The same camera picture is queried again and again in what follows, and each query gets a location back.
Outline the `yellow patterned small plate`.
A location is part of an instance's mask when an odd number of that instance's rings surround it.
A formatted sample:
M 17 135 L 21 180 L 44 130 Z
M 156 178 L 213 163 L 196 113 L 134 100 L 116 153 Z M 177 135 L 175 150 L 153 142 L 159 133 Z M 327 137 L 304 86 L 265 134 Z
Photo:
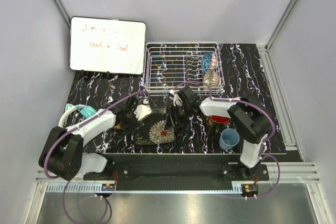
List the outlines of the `yellow patterned small plate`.
M 122 129 L 120 124 L 117 124 L 117 125 L 113 126 L 112 128 L 115 129 L 115 130 L 121 130 Z

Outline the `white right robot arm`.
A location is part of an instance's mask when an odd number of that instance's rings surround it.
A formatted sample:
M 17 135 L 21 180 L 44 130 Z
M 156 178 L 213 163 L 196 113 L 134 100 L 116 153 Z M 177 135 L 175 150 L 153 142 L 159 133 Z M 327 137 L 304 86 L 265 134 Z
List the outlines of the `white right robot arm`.
M 174 88 L 170 95 L 172 101 L 166 107 L 165 129 L 188 124 L 192 115 L 229 118 L 243 142 L 239 176 L 244 180 L 256 176 L 265 141 L 275 133 L 274 120 L 256 97 L 248 93 L 237 98 L 215 98 L 211 94 L 205 98 L 189 86 Z

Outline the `black floral square plate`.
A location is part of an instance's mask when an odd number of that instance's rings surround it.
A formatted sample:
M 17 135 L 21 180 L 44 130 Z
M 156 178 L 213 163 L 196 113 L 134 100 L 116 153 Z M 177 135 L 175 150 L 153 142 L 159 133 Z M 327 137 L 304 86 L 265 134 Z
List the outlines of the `black floral square plate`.
M 166 107 L 152 109 L 152 113 L 141 120 L 143 126 L 134 133 L 136 145 L 155 145 L 170 143 L 175 140 L 174 129 L 165 129 Z

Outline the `white wire dish rack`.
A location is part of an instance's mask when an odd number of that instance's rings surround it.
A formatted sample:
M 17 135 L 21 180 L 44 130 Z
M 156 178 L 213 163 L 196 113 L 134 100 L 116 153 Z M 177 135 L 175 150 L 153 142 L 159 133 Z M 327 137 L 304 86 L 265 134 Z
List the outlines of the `white wire dish rack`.
M 214 70 L 220 77 L 218 87 L 203 82 L 202 59 L 214 53 L 218 65 Z M 145 46 L 142 85 L 151 94 L 165 95 L 174 87 L 190 85 L 200 95 L 217 95 L 224 90 L 225 81 L 220 46 L 216 42 L 149 42 Z

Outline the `red white patterned bowl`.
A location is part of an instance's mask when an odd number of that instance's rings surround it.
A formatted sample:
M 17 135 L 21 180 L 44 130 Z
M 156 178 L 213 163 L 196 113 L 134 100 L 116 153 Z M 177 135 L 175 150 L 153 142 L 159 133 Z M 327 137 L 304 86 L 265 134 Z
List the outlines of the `red white patterned bowl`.
M 203 82 L 210 87 L 218 87 L 220 85 L 220 77 L 213 69 L 208 69 L 204 74 Z

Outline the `blue patterned bowl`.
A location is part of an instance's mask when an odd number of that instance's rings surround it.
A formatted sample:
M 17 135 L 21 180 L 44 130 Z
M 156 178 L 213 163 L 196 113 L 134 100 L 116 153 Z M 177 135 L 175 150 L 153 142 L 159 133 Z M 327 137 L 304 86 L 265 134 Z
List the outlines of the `blue patterned bowl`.
M 214 53 L 207 52 L 201 62 L 202 73 L 206 73 L 208 70 L 215 70 L 218 65 L 217 57 Z

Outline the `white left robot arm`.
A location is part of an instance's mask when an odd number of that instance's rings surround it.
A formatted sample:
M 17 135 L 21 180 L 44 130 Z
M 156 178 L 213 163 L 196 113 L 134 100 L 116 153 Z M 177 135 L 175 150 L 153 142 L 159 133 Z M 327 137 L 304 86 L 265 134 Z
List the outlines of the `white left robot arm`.
M 73 126 L 55 126 L 49 132 L 38 164 L 49 179 L 72 180 L 79 173 L 95 173 L 103 180 L 113 175 L 111 161 L 100 153 L 86 153 L 84 147 L 102 132 L 119 126 L 129 135 L 143 126 L 152 112 L 149 104 L 127 96 Z

